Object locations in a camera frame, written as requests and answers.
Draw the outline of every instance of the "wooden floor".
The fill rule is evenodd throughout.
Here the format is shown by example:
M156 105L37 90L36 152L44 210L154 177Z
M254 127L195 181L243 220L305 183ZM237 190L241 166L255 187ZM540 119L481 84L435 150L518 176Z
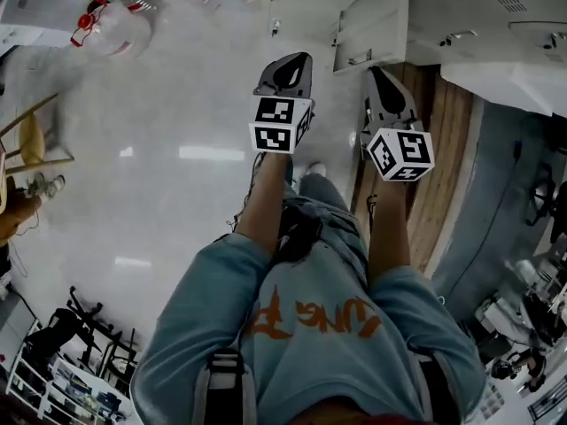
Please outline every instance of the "wooden floor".
M419 182L408 187L408 235L412 265L424 271L451 204L462 154L469 133L472 95L441 79L439 70L398 64L384 68L413 94L417 116L431 133L435 151L435 168ZM380 182L371 160L359 165L351 210L369 242L367 201L378 192Z

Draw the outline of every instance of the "white box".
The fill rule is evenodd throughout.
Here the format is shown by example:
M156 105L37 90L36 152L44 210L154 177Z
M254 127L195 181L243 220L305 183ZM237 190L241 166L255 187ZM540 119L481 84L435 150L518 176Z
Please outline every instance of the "white box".
M255 151L292 154L311 125L313 101L296 97L253 96L249 124Z
M381 127L370 142L368 152L386 181L416 181L435 167L428 132Z

